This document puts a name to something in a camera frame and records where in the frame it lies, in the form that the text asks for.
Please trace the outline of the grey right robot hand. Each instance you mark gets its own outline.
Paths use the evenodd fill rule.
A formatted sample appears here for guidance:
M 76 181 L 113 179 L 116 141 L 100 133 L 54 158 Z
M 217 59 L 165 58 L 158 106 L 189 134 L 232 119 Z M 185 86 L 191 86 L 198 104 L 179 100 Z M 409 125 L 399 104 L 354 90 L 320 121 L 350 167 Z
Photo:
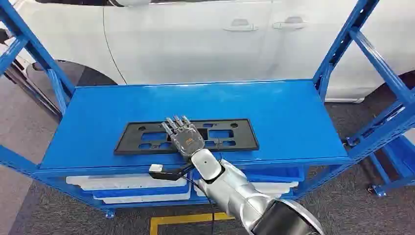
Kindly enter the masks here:
M 202 135 L 186 116 L 174 116 L 174 120 L 167 117 L 161 125 L 185 161 L 205 147 Z

